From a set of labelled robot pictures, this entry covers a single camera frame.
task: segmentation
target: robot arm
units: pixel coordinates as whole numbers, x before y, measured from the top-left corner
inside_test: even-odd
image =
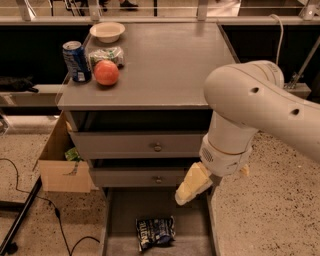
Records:
[[[214,113],[195,163],[176,193],[178,204],[211,186],[211,175],[240,170],[259,130],[320,163],[320,105],[283,89],[283,74],[272,62],[231,64],[214,70],[204,94]]]

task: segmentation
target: blue soda can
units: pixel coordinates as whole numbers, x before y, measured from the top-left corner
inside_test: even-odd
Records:
[[[89,81],[91,79],[91,70],[82,44],[78,41],[69,41],[63,44],[62,48],[63,58],[73,81]]]

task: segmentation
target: open cardboard box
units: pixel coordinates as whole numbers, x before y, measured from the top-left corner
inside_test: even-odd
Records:
[[[39,157],[44,191],[88,193],[92,188],[87,162],[67,161],[65,152],[74,147],[68,134],[67,122],[62,113]]]

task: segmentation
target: speckled floor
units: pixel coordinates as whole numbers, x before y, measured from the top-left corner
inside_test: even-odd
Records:
[[[20,189],[31,190],[36,181],[39,173],[32,169],[47,138],[48,134],[0,137],[0,157],[16,164]],[[241,172],[228,176],[216,191],[221,256],[320,255],[319,164],[272,136],[258,133],[249,166],[249,176]],[[15,190],[12,165],[0,161],[0,172],[0,200],[22,202],[26,195]],[[60,209],[70,248],[84,236],[100,238],[104,202],[99,191],[54,193],[41,189],[39,196],[49,198]],[[1,241],[11,223],[12,214],[0,212]],[[19,246],[15,255],[68,255],[53,208],[41,199],[34,201],[14,241]],[[86,239],[73,255],[97,252],[98,243]]]

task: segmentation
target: closed drawer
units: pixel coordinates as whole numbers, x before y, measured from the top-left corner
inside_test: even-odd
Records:
[[[175,187],[199,158],[104,159],[90,175],[98,187]]]
[[[200,133],[71,133],[82,158],[198,157]]]

